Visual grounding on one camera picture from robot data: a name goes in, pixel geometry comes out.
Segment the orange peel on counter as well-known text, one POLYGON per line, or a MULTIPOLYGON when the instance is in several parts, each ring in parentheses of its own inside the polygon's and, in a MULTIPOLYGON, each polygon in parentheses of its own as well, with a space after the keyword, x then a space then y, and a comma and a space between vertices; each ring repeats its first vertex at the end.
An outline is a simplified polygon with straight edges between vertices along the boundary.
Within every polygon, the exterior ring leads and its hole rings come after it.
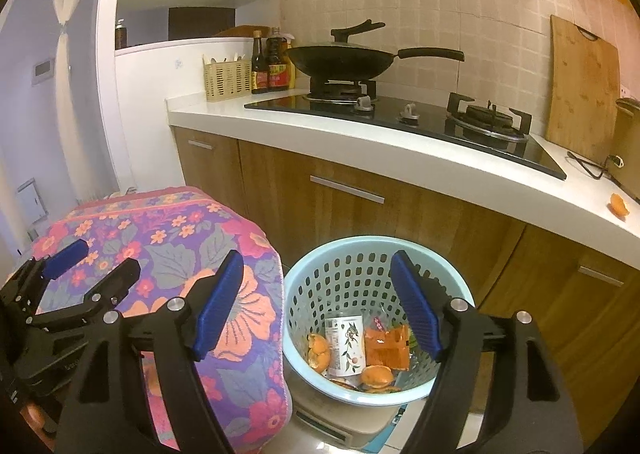
POLYGON ((608 209, 620 220, 625 220, 629 214, 629 209, 625 204, 625 201, 616 193, 611 194, 610 201, 608 202, 608 209))

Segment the yellow oil bottle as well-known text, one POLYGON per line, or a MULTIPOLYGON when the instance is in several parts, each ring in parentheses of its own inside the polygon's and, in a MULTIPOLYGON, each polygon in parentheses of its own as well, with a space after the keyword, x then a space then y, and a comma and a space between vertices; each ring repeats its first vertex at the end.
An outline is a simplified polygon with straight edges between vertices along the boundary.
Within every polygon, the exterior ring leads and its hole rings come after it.
POLYGON ((293 41, 294 38, 290 35, 285 35, 285 40, 286 40, 286 46, 285 46, 285 59, 286 62, 288 63, 288 88, 289 89, 295 89, 296 86, 296 67, 293 64, 293 61, 291 60, 290 55, 288 54, 288 51, 292 49, 293 47, 293 41))

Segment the orange snack wrapper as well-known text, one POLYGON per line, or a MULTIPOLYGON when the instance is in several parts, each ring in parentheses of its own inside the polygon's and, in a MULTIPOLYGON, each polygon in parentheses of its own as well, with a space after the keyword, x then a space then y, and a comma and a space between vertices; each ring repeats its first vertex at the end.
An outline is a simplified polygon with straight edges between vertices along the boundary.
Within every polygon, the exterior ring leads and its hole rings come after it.
POLYGON ((364 330, 367 365, 383 365, 405 372, 410 367, 409 327, 402 324, 391 330, 364 330))

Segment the beige step stool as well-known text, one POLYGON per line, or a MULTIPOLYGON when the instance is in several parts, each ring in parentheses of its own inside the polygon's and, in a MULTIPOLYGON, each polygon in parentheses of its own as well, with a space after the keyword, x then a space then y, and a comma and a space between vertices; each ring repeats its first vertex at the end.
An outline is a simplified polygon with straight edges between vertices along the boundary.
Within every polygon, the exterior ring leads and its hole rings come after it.
POLYGON ((365 408, 333 400, 297 374, 285 375, 293 416, 324 440, 340 448, 378 453, 405 414, 406 406, 365 408))

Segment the red label sauce bottle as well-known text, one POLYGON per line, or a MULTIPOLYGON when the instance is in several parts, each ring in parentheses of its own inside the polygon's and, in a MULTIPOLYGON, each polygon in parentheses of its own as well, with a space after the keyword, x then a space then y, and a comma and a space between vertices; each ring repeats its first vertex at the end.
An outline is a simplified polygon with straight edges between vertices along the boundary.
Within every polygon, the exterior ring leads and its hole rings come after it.
POLYGON ((290 84, 290 70, 285 58, 286 39, 279 27, 273 27, 267 39, 268 84, 272 91, 282 91, 290 84))

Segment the wooden kitchen cabinet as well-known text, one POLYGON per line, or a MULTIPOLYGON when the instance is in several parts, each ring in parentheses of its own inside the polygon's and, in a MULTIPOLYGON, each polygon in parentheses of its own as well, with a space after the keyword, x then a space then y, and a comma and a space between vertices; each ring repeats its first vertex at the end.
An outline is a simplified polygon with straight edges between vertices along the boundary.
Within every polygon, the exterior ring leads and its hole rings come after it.
POLYGON ((412 240, 462 274, 480 308, 530 312, 573 399, 585 444, 639 377, 639 273, 567 237, 335 162, 194 129, 174 132, 186 184, 266 233, 285 264, 364 234, 412 240))

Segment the floral cloth covered table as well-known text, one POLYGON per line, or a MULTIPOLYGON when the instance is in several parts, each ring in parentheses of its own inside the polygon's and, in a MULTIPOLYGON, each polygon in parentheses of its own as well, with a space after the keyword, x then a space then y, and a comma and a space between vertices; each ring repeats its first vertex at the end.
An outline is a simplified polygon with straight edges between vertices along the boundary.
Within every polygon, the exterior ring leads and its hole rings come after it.
POLYGON ((218 344, 196 368, 235 452, 260 452, 292 412, 283 376, 282 266, 265 232, 198 188, 165 188, 80 205, 40 231, 29 253, 52 256, 78 238, 87 257, 48 285, 40 311, 78 304, 115 266, 134 259, 140 278, 118 308, 147 314, 186 296, 228 252, 242 255, 238 296, 218 344))

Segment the black wok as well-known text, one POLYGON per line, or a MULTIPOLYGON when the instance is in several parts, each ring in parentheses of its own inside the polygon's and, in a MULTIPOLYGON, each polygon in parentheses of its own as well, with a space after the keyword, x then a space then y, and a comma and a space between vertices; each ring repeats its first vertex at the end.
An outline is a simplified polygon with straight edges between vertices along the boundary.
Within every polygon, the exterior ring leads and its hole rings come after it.
POLYGON ((365 20, 350 27, 331 30, 333 40, 326 44, 307 44, 288 49, 286 55, 303 74, 323 80, 362 81, 382 75, 400 58, 446 58, 463 62, 460 50, 448 48, 405 48, 396 52, 351 44, 350 36, 373 32, 385 26, 383 22, 365 20))

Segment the light blue perforated basket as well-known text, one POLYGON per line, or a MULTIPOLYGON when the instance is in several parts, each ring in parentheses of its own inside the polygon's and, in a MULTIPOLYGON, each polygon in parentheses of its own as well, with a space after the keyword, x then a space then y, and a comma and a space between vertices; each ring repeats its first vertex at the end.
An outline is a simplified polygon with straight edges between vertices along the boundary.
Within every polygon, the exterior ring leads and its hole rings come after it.
POLYGON ((322 335, 330 314, 378 316, 386 327, 408 322, 390 278, 390 258, 407 253, 419 273, 434 278, 451 297, 475 304, 468 284, 444 257, 422 245, 390 236, 355 236, 326 243, 300 258, 284 279, 282 347, 292 371, 329 398, 364 408, 385 408, 425 399, 432 392, 438 365, 415 348, 408 372, 396 378, 396 390, 365 393, 332 382, 307 363, 307 336, 322 335))

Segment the white countertop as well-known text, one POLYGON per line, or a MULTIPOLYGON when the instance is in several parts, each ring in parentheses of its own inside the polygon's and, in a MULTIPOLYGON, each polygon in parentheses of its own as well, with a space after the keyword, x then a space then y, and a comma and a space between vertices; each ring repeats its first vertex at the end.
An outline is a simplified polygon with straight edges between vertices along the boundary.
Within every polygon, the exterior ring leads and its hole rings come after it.
POLYGON ((530 223, 639 265, 639 205, 625 200, 629 216, 608 209, 618 187, 595 181, 566 160, 566 151, 542 147, 565 179, 462 145, 347 120, 249 110, 252 96, 209 103, 204 93, 166 101, 169 125, 280 148, 366 170, 439 192, 530 223))

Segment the bird pattern paper cup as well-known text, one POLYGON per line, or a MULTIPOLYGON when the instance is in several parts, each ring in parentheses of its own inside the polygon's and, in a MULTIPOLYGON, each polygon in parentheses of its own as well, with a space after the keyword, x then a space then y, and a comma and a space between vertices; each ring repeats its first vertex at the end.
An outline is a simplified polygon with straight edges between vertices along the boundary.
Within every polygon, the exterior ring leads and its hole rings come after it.
POLYGON ((360 375, 367 365, 363 318, 360 314, 334 314, 324 321, 324 336, 331 359, 328 373, 333 377, 360 375))

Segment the black gas stove top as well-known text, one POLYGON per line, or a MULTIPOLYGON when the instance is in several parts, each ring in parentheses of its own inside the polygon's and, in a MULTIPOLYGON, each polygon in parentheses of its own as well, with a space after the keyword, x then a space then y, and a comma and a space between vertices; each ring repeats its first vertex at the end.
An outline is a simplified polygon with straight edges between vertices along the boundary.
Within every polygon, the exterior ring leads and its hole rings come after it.
POLYGON ((316 115, 422 134, 516 162, 564 180, 566 173, 530 135, 532 116, 477 105, 451 92, 445 107, 376 94, 375 82, 314 81, 305 94, 249 102, 249 110, 316 115))

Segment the beige rice cooker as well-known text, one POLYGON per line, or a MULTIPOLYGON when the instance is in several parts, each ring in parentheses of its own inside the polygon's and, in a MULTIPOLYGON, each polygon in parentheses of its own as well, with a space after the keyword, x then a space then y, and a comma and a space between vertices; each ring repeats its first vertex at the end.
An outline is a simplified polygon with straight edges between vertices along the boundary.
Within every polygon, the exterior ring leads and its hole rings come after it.
POLYGON ((640 110, 639 101, 619 98, 608 173, 636 202, 640 197, 640 110))

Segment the dark soy sauce bottle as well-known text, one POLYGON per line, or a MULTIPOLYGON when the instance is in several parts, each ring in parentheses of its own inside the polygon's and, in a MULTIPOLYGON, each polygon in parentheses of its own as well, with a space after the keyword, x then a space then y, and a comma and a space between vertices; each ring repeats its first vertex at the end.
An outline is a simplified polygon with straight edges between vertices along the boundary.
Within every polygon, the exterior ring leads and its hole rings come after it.
POLYGON ((262 50, 262 32, 253 32, 252 65, 250 66, 250 91, 253 94, 267 92, 269 89, 269 65, 262 50))

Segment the orange peel piece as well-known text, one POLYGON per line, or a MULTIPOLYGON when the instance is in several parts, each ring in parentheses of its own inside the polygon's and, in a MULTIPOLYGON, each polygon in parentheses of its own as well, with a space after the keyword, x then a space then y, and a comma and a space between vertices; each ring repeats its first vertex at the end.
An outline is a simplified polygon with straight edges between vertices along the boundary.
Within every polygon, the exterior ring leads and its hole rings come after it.
POLYGON ((322 335, 307 335, 307 364, 318 374, 322 374, 331 362, 331 348, 322 335))
POLYGON ((369 365, 361 372, 360 380, 368 389, 385 389, 393 385, 395 377, 385 365, 369 365))

